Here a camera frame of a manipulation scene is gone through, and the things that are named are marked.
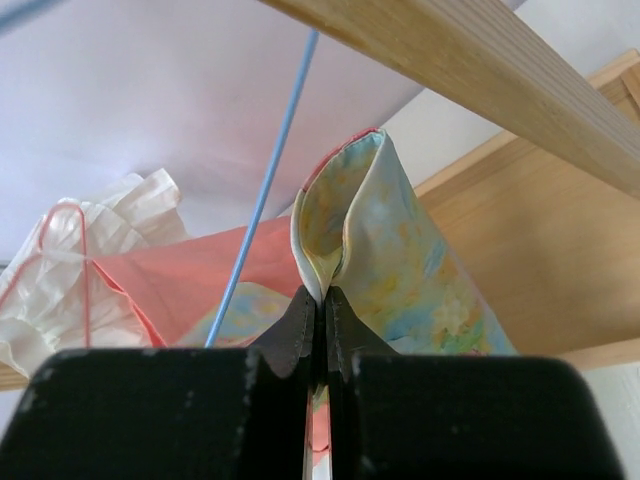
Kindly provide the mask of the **floral pastel skirt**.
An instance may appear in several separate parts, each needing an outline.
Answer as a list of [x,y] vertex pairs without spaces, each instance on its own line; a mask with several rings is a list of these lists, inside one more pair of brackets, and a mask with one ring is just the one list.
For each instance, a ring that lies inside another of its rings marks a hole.
[[515,354],[435,223],[421,207],[389,135],[372,129],[321,162],[287,218],[257,226],[234,288],[199,306],[162,357],[189,366],[169,398],[169,426],[192,440],[191,479],[308,479],[313,407],[329,411],[332,475],[414,474],[386,457],[398,426],[411,443],[428,397],[460,381],[471,360]]

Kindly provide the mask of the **blue wire hanger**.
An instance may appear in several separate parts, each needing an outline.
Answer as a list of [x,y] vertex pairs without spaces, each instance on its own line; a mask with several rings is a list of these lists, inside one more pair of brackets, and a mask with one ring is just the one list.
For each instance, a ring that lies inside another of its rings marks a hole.
[[[1,9],[1,34],[5,34],[10,29],[17,27],[19,24],[27,22],[31,17],[43,14],[46,9],[52,8],[57,4],[59,4],[59,1],[19,1],[13,5],[3,7]],[[291,90],[289,101],[279,128],[278,136],[256,198],[254,210],[245,231],[229,280],[225,287],[220,306],[218,307],[212,325],[209,327],[206,341],[204,343],[205,348],[212,348],[214,346],[224,317],[231,303],[232,296],[239,282],[240,274],[242,273],[242,269],[248,257],[271,186],[276,176],[282,153],[286,146],[293,119],[311,67],[318,39],[319,32],[311,28],[305,43],[304,54],[297,71],[295,83]]]

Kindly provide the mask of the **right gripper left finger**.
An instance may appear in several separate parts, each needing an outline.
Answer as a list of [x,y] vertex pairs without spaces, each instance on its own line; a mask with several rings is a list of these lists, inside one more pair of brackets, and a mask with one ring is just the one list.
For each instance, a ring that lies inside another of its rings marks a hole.
[[8,479],[307,479],[315,303],[244,348],[75,349],[36,371]]

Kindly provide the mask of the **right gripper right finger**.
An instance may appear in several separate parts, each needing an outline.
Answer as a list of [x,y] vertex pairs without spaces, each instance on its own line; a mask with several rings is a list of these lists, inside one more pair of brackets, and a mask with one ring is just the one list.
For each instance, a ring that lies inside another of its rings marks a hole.
[[586,382],[551,358],[401,355],[325,300],[336,479],[621,479]]

